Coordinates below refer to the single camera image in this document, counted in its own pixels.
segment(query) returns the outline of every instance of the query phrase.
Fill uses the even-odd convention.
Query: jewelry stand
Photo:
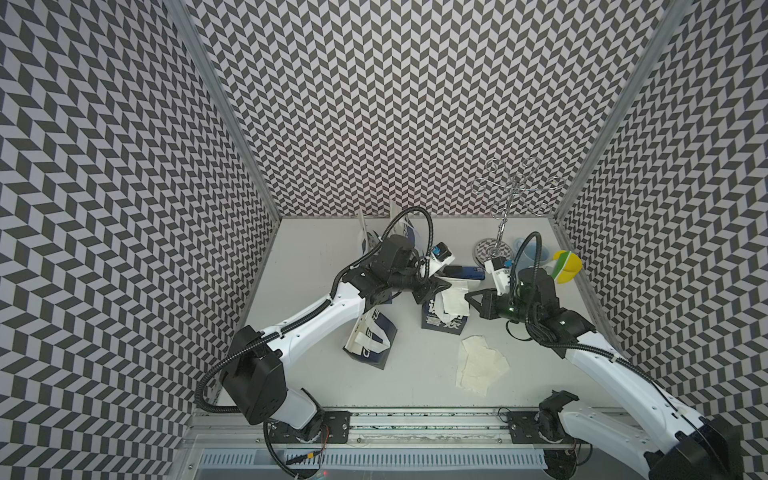
[[[531,177],[531,172],[534,167],[538,167],[541,163],[541,159],[527,159],[520,163],[514,175],[511,175],[506,181],[496,182],[495,177],[498,174],[498,167],[500,161],[489,161],[484,168],[485,176],[475,178],[476,194],[482,194],[493,187],[502,189],[502,196],[506,194],[506,198],[502,198],[502,201],[498,204],[498,208],[493,214],[496,220],[501,220],[498,225],[498,232],[496,238],[484,238],[475,244],[472,249],[472,256],[475,258],[475,263],[480,267],[485,267],[485,262],[491,258],[496,257],[512,257],[512,248],[506,244],[502,237],[504,236],[504,229],[507,225],[507,219],[511,215],[512,206],[517,198],[521,195],[530,192],[540,192],[544,190],[560,190],[562,188],[562,182],[560,180],[548,180],[546,183],[548,187],[543,188],[525,188]],[[534,214],[538,217],[546,217],[550,211],[551,203],[546,207],[542,206],[537,210],[528,209],[528,213]]]

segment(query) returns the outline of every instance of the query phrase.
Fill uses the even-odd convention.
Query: black cable
[[[290,475],[292,478],[301,478],[302,480],[306,480],[309,477],[312,477],[317,473],[317,470],[301,470],[301,471],[295,471],[291,470],[288,465],[283,463],[282,460],[280,460],[280,457],[277,456],[275,453],[275,449],[272,446],[272,441],[270,440],[270,424],[268,422],[264,422],[264,443],[266,443],[266,449],[270,452],[270,457],[272,457],[272,460],[275,461],[277,466],[280,467],[280,470],[283,470],[283,472]]]
[[[506,328],[506,329],[507,329],[507,333],[509,333],[509,336],[510,336],[510,337],[512,337],[512,338],[513,338],[513,339],[515,339],[515,340],[520,340],[521,342],[530,342],[531,340],[533,340],[533,337],[531,337],[531,336],[529,336],[527,339],[520,339],[520,338],[518,338],[518,337],[516,337],[516,336],[512,335],[512,332],[510,332],[510,331],[509,331],[509,324],[510,324],[510,323],[512,323],[512,321],[511,321],[511,320],[507,320],[507,324],[506,324],[506,325],[504,325],[504,328]]]
[[[538,307],[539,303],[536,303],[533,306],[533,313],[532,315],[528,315],[525,317],[525,331],[528,332],[528,335],[531,336],[532,339],[535,339],[537,343],[541,342],[557,342],[558,336],[554,334],[549,328],[546,326],[542,326],[539,322],[539,315],[538,315]]]
[[[538,265],[541,262],[541,234],[539,232],[530,232],[530,234],[523,240],[522,245],[520,245],[520,248],[518,248],[517,254],[515,254],[515,259],[512,261],[512,265],[509,267],[509,301],[508,301],[508,307],[512,306],[512,302],[515,298],[515,290],[514,288],[517,287],[517,265],[520,261],[520,257],[522,257],[523,251],[528,246],[528,243],[531,242],[531,239],[536,239],[536,254],[534,255],[533,260],[533,277],[531,278],[531,292],[528,294],[528,301],[525,302],[525,305],[528,306],[528,308],[525,310],[525,319],[526,322],[528,320],[528,314],[530,309],[532,308],[534,295],[536,294],[536,277],[538,276]]]
[[[710,443],[710,441],[709,441],[709,440],[707,440],[707,437],[705,437],[705,436],[704,436],[704,434],[701,432],[701,430],[699,430],[699,429],[698,429],[698,427],[696,427],[696,426],[695,426],[695,425],[694,425],[694,424],[693,424],[693,423],[692,423],[692,422],[691,422],[691,421],[690,421],[688,418],[686,418],[686,416],[685,416],[685,415],[683,415],[682,413],[680,413],[680,410],[678,410],[678,409],[677,409],[677,407],[676,407],[676,406],[675,406],[675,405],[674,405],[672,402],[670,402],[670,400],[667,398],[667,396],[666,396],[666,395],[664,395],[664,391],[663,391],[662,389],[660,389],[660,388],[658,387],[658,385],[656,385],[656,383],[655,383],[655,382],[652,382],[652,383],[651,383],[651,385],[653,385],[653,386],[654,386],[654,388],[656,389],[656,391],[657,391],[657,392],[659,392],[659,395],[661,395],[661,398],[663,398],[663,399],[664,399],[664,401],[665,401],[666,403],[668,403],[668,404],[669,404],[669,406],[670,406],[670,407],[672,407],[672,409],[673,409],[673,410],[674,410],[674,411],[675,411],[675,412],[676,412],[678,415],[680,415],[680,417],[681,417],[683,420],[685,420],[685,421],[686,421],[686,423],[687,423],[688,425],[690,425],[690,426],[691,426],[691,428],[693,428],[694,430],[696,430],[696,433],[698,433],[698,434],[699,434],[699,436],[701,437],[701,439],[702,439],[702,440],[704,440],[704,442],[705,442],[705,443],[707,444],[707,446],[710,448],[710,451],[709,451],[708,453],[710,453],[710,454],[711,454],[711,455],[712,455],[714,458],[717,458],[717,463],[719,463],[719,464],[720,464],[720,468],[721,468],[721,469],[723,469],[723,473],[725,473],[725,472],[728,472],[728,469],[726,468],[725,464],[723,463],[723,460],[721,460],[721,459],[720,459],[720,457],[717,455],[717,451],[715,451],[714,447],[712,446],[712,444]]]
[[[568,450],[544,450],[547,468],[544,473],[555,480],[568,480],[576,475],[576,463],[578,461],[576,450],[573,455]]]
[[[366,253],[359,259],[345,266],[339,273],[336,274],[336,277],[333,279],[333,285],[331,286],[330,299],[324,301],[317,308],[307,313],[305,316],[301,317],[300,319],[295,320],[292,323],[289,323],[288,325],[281,328],[280,331],[283,333],[283,335],[309,322],[311,319],[318,316],[323,310],[328,308],[328,306],[332,305],[333,298],[336,297],[336,291],[339,289],[339,283],[341,282],[341,279],[344,276],[344,274],[347,273],[350,269],[360,265],[361,263],[371,258],[373,255],[375,255],[376,252],[378,252],[379,249],[381,249],[382,242],[384,241],[384,239],[389,236],[390,232],[392,232],[392,229],[395,227],[395,224],[405,215],[411,212],[416,212],[416,211],[424,214],[424,216],[427,219],[427,226],[429,227],[429,241],[427,243],[427,251],[426,251],[427,262],[424,269],[424,276],[425,278],[428,279],[429,278],[429,255],[432,252],[432,240],[434,238],[434,227],[432,225],[432,216],[429,215],[429,212],[424,207],[408,207],[403,211],[401,211],[399,214],[395,215],[395,217],[392,218],[391,221],[389,221],[389,225],[387,225],[387,228],[384,230],[384,234],[381,236],[381,241],[379,241],[379,243],[376,244],[375,247],[373,247],[368,253]],[[253,351],[258,346],[263,345],[264,343],[269,343],[278,338],[280,338],[280,334],[278,332],[273,332],[273,333],[270,333],[269,335],[256,339],[253,342],[249,343],[241,351],[234,353],[233,355],[229,355],[224,360],[216,364],[211,370],[209,370],[208,372],[205,372],[202,378],[200,378],[200,380],[197,382],[197,388],[195,389],[195,392],[194,392],[195,405],[201,410],[203,410],[204,412],[208,412],[208,413],[238,413],[240,409],[238,409],[236,406],[218,406],[218,405],[213,405],[209,403],[204,397],[206,385],[228,363],[236,359],[239,359],[241,356],[245,355],[248,352]]]
[[[583,350],[585,352],[589,353],[595,353],[597,355],[602,355],[608,359],[613,359],[614,354],[611,352],[608,352],[607,350],[603,350],[601,348],[597,348],[596,346],[592,345],[585,345],[583,343],[550,343],[550,342],[539,342],[539,345],[549,348],[549,349],[571,349],[571,350]],[[627,368],[631,370],[632,372],[638,374],[643,380],[649,383],[653,383],[654,380],[643,370],[640,369],[640,367],[634,365],[633,363],[629,363],[625,358],[617,356],[616,363],[623,366],[624,368]]]
[[[502,423],[509,425],[509,421],[502,418],[502,409],[506,409],[507,412],[511,412],[512,410],[509,407],[498,407],[498,410],[496,410],[496,416],[498,419],[501,420]]]
[[[584,459],[584,460],[582,460],[581,462],[576,462],[576,466],[577,466],[577,467],[581,467],[583,464],[585,464],[585,463],[589,462],[589,459],[590,459],[590,458],[592,458],[592,451],[593,451],[593,450],[594,450],[594,447],[593,447],[593,446],[592,446],[592,444],[590,443],[590,444],[589,444],[589,453],[587,454],[587,458],[585,458],[585,459]]]

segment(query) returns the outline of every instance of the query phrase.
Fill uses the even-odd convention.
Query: chevron patterned wall
[[[494,159],[570,184],[666,1],[187,4],[281,214],[378,215],[489,214]]]
[[[0,2],[0,65],[0,478],[158,478],[272,222],[159,0]]]
[[[703,0],[566,219],[623,347],[768,478],[768,4]]]

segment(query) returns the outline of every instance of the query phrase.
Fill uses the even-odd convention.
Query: crumpled tissue
[[[469,316],[469,302],[464,298],[467,293],[469,286],[466,280],[452,281],[451,288],[439,293],[445,312],[452,316]]]
[[[485,396],[488,387],[508,370],[507,359],[489,348],[485,337],[470,336],[459,344],[456,386]]]

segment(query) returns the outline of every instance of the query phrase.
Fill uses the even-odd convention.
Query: paper box
[[[357,241],[360,244],[360,256],[362,257],[379,244],[379,234],[366,224],[366,216],[362,212],[362,208],[357,209],[357,220],[360,222],[360,233],[357,236]]]
[[[355,322],[344,351],[358,362],[384,370],[396,334],[395,324],[378,309],[372,308]]]
[[[438,293],[422,307],[422,328],[438,332],[461,335],[467,316],[457,316],[445,313],[442,307],[442,295]]]

